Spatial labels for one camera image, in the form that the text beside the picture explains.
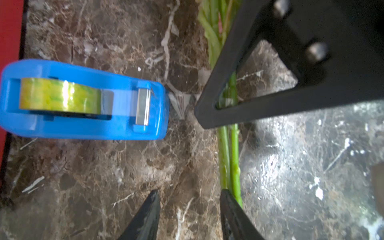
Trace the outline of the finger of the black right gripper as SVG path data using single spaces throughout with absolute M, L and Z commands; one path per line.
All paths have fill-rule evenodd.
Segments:
M 267 40 L 298 84 L 218 109 L 230 76 Z M 195 107 L 205 129 L 384 96 L 383 1 L 243 1 Z

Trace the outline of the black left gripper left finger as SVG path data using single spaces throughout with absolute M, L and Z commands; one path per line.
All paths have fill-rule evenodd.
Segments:
M 156 240 L 161 202 L 158 190 L 152 190 L 118 240 Z

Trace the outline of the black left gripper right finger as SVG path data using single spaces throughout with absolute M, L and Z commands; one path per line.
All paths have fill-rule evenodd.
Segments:
M 227 189 L 221 191 L 220 213 L 224 240 L 265 239 Z

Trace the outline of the yellow-green tape roll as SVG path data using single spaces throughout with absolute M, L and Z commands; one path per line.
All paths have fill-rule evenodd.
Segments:
M 101 90 L 73 82 L 23 78 L 19 107 L 32 111 L 100 115 L 101 98 Z

